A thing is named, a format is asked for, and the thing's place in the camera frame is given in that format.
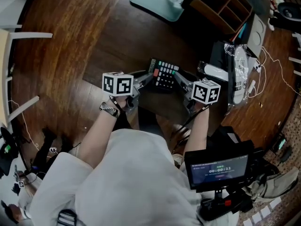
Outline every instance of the tray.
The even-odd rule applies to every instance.
[[[175,7],[169,0],[130,0],[132,3],[141,6],[164,19],[175,22],[179,19],[183,8]]]

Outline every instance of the monitor screen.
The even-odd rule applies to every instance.
[[[239,156],[223,161],[192,164],[191,173],[194,185],[238,178],[245,175],[248,156]]]

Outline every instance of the plastic bag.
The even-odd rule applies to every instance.
[[[224,45],[228,61],[228,110],[247,104],[248,96],[248,57],[247,46]]]

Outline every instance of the chair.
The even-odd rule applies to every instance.
[[[12,41],[14,39],[52,38],[52,35],[52,33],[46,32],[8,32],[0,29],[0,123],[6,128],[9,126],[12,119],[40,99],[39,96],[35,96],[9,114],[8,82],[12,80],[12,77],[8,77],[8,59]]]

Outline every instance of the keypad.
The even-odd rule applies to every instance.
[[[179,67],[160,60],[152,59],[154,83],[156,87],[172,89],[174,87],[174,73],[179,71]]]

